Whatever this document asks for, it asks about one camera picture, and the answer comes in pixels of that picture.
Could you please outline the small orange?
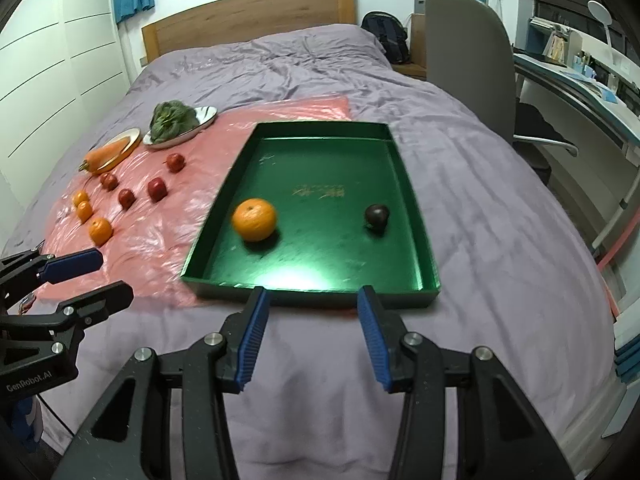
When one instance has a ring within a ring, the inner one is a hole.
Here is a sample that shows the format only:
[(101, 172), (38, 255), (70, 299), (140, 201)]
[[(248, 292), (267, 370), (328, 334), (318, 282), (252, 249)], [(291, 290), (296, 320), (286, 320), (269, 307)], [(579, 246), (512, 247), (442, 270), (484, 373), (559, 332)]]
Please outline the small orange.
[(93, 208), (88, 200), (83, 200), (76, 206), (76, 214), (81, 224), (86, 223), (93, 215)]
[(90, 200), (89, 195), (86, 191), (80, 190), (73, 195), (73, 205), (77, 207), (83, 202), (88, 202)]

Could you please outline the large orange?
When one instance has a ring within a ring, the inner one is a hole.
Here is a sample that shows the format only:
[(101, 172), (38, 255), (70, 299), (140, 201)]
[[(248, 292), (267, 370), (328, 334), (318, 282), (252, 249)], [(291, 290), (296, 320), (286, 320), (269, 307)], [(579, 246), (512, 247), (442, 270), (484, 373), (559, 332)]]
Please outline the large orange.
[(257, 243), (270, 237), (277, 229), (278, 213), (262, 198), (249, 198), (233, 211), (231, 225), (247, 243)]

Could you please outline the dark purple plum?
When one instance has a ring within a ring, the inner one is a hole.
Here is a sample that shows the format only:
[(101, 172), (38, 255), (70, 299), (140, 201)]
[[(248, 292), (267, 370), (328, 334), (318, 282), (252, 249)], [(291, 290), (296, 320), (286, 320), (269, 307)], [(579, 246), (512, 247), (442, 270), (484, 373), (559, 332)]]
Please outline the dark purple plum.
[(384, 204), (372, 204), (364, 211), (364, 224), (375, 233), (383, 233), (390, 220), (390, 210)]

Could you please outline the green rectangular tray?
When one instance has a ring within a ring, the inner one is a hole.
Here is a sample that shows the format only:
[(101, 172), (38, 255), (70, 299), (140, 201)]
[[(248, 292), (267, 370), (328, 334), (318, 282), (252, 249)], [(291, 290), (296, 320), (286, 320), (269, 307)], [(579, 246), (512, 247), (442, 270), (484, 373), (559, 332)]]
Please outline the green rectangular tray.
[[(247, 243), (235, 208), (262, 198), (278, 213), (270, 237)], [(390, 220), (370, 231), (364, 211)], [(181, 281), (200, 298), (245, 301), (262, 286), (274, 304), (351, 309), (374, 288), (389, 309), (423, 309), (440, 291), (416, 194), (388, 125), (260, 122), (224, 179), (184, 260)]]

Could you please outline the pink plastic sheet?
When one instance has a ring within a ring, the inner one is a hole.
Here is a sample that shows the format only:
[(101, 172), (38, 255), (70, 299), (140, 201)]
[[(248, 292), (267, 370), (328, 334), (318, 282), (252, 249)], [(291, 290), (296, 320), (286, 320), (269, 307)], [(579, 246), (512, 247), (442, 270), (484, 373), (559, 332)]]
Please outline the pink plastic sheet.
[[(114, 228), (101, 252), (99, 271), (37, 290), (40, 301), (60, 301), (123, 280), (139, 298), (174, 308), (198, 304), (180, 280), (186, 256), (198, 236), (228, 171), (258, 122), (291, 120), (347, 120), (344, 96), (281, 101), (227, 110), (190, 141), (175, 147), (186, 166), (172, 174), (165, 166), (167, 152), (139, 146), (114, 170), (118, 187), (130, 188), (137, 200), (122, 210), (117, 191), (107, 192), (97, 178), (74, 177), (54, 203), (46, 223), (44, 249), (57, 256), (90, 248), (87, 223), (81, 224), (72, 207), (73, 195), (88, 193), (94, 218), (107, 218)], [(153, 203), (146, 192), (149, 180), (162, 178), (168, 195)]]

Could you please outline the carrot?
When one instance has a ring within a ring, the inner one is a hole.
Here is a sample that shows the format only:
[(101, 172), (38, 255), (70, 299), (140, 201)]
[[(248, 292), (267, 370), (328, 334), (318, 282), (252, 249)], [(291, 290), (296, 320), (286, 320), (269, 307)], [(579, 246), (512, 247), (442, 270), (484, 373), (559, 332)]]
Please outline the carrot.
[(119, 156), (127, 147), (128, 143), (129, 138), (121, 138), (88, 152), (85, 154), (78, 170), (95, 174), (101, 167)]

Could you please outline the orange rimmed plate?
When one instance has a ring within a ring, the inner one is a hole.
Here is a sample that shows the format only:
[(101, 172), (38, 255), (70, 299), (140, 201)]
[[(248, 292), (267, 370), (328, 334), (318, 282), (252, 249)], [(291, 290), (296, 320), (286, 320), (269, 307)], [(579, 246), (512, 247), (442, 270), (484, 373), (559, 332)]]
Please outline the orange rimmed plate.
[(85, 154), (82, 169), (90, 174), (104, 174), (127, 158), (140, 142), (141, 131), (139, 128), (125, 130), (108, 141), (107, 144)]

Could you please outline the green leafy vegetable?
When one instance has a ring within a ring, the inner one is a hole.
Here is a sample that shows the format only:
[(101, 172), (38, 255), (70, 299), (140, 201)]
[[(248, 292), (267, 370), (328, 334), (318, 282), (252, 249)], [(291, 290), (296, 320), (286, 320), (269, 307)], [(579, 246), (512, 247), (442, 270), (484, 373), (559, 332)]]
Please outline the green leafy vegetable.
[(181, 101), (158, 103), (153, 110), (150, 133), (153, 142), (171, 140), (198, 124), (193, 107)]

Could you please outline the white wardrobe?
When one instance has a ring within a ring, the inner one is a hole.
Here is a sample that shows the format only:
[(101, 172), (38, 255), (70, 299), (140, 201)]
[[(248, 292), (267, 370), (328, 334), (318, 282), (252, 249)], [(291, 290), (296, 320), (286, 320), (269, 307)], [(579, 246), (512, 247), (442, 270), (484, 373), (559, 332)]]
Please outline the white wardrobe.
[(1, 33), (1, 174), (27, 206), (126, 93), (112, 0), (22, 0)]

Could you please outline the white plate black rim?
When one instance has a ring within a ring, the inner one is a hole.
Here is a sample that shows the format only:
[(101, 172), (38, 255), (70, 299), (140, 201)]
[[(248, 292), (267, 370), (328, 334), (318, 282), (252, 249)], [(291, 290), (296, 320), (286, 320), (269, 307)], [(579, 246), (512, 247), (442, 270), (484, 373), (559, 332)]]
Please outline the white plate black rim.
[(153, 142), (151, 139), (151, 133), (148, 131), (142, 138), (142, 144), (151, 151), (166, 150), (166, 148), (173, 148), (179, 144), (183, 144), (197, 136), (203, 129), (210, 126), (217, 117), (218, 110), (214, 106), (197, 106), (194, 108), (195, 116), (198, 120), (198, 124), (171, 140), (164, 142)]

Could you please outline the white desk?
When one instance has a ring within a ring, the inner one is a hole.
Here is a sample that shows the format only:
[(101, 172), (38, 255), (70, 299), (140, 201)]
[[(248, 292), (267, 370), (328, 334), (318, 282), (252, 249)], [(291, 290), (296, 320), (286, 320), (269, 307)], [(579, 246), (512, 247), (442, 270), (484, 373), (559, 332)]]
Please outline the white desk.
[(608, 102), (573, 67), (546, 61), (550, 32), (529, 26), (514, 46), (520, 99), (540, 111), (566, 143), (543, 145), (551, 185), (596, 254), (634, 230), (639, 208), (639, 118), (622, 100)]

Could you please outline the wooden headboard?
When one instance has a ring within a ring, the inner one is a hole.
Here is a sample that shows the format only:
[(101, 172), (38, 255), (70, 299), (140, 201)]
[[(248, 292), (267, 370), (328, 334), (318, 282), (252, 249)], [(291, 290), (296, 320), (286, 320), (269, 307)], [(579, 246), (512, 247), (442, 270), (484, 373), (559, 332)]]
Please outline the wooden headboard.
[(218, 0), (144, 26), (145, 61), (177, 50), (356, 21), (356, 0)]

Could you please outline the grey desk chair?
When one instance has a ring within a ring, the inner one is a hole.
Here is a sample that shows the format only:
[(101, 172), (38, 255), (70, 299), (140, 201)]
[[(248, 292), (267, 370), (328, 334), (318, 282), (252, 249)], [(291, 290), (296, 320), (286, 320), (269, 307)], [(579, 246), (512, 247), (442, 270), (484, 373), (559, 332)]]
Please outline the grey desk chair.
[(576, 157), (516, 94), (513, 50), (502, 21), (478, 0), (425, 0), (426, 80), (464, 104), (506, 142), (549, 145)]

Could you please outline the black backpack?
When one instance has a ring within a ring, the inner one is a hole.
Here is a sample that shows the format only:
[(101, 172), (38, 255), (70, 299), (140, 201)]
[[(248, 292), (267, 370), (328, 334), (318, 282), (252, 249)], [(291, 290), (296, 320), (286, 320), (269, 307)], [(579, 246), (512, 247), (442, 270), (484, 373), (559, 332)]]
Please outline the black backpack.
[(410, 62), (408, 34), (398, 18), (387, 12), (372, 11), (362, 18), (361, 27), (376, 37), (390, 64)]

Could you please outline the white desk lamp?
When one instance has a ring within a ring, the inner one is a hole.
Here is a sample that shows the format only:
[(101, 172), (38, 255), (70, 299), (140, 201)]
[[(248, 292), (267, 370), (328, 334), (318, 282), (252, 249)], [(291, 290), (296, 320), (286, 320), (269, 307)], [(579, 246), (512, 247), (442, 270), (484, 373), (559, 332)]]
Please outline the white desk lamp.
[(611, 58), (614, 58), (614, 49), (612, 46), (610, 32), (610, 26), (613, 23), (613, 19), (610, 11), (597, 0), (589, 0), (587, 2), (587, 8), (592, 17), (603, 26), (608, 50), (610, 50)]

